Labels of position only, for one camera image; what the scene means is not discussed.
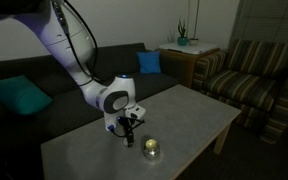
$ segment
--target side table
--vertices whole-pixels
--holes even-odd
[[[176,77],[180,84],[191,88],[195,62],[219,50],[218,45],[207,43],[198,43],[196,46],[179,46],[176,43],[160,45],[158,51],[162,72]]]

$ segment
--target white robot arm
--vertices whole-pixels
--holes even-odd
[[[36,34],[79,85],[86,102],[104,112],[106,130],[116,127],[118,117],[142,119],[145,109],[135,102],[132,78],[117,76],[106,87],[96,82],[88,71],[85,63],[94,53],[92,37],[71,5],[64,0],[36,1],[40,1],[34,7],[36,12],[0,13],[0,20],[14,18]]]

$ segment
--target teal pillow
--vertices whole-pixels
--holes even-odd
[[[0,80],[0,103],[16,114],[35,114],[51,102],[52,99],[25,76]]]
[[[161,73],[160,52],[137,52],[141,73]]]

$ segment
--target striped armchair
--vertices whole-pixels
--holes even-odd
[[[234,122],[274,144],[288,125],[288,44],[235,40],[196,62],[192,88],[241,109]]]

